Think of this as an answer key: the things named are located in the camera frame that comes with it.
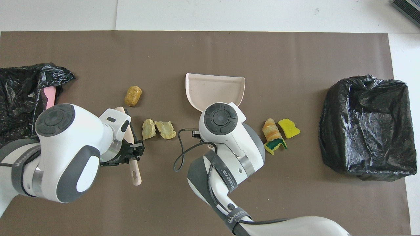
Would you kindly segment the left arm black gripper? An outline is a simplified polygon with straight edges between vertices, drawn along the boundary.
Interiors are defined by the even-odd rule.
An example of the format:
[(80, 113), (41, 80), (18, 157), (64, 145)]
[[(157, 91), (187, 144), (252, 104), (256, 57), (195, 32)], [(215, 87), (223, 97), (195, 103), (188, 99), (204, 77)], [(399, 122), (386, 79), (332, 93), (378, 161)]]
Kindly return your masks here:
[[(100, 166), (115, 166), (114, 162), (118, 159), (120, 149), (122, 147), (122, 141), (112, 141), (109, 148), (101, 154)], [(134, 160), (140, 160), (143, 155), (145, 146), (142, 140), (137, 140), (131, 146), (125, 146), (123, 148), (123, 163), (129, 163), (130, 158)]]

